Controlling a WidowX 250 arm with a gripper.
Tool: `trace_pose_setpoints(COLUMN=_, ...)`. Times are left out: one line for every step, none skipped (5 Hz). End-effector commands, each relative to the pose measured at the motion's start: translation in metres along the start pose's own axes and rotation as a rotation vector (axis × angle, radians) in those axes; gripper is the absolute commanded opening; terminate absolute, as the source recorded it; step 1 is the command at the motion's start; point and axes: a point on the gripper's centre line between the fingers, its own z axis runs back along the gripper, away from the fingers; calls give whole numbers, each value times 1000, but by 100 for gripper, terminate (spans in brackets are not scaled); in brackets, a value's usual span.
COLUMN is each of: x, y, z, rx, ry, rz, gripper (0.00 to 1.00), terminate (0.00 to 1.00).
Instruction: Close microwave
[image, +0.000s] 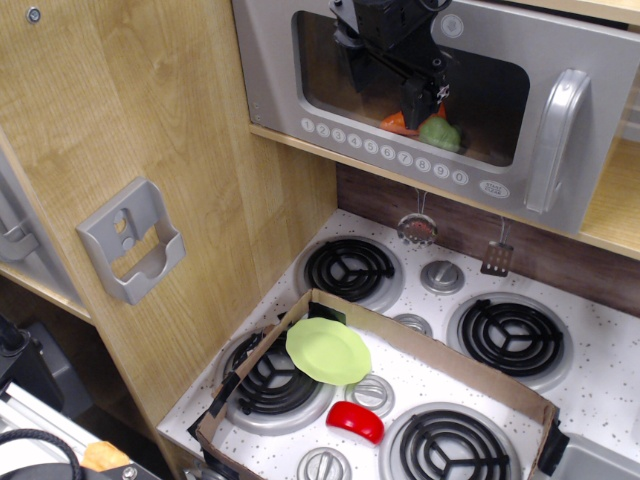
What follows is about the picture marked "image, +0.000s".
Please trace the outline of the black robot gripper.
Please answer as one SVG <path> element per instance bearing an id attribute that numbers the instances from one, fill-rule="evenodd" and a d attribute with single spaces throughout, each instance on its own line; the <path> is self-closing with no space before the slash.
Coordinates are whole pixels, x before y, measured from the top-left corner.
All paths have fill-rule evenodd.
<path id="1" fill-rule="evenodd" d="M 449 1 L 332 1 L 334 41 L 356 92 L 401 84 L 405 125 L 418 129 L 449 94 L 447 60 L 432 25 Z"/>

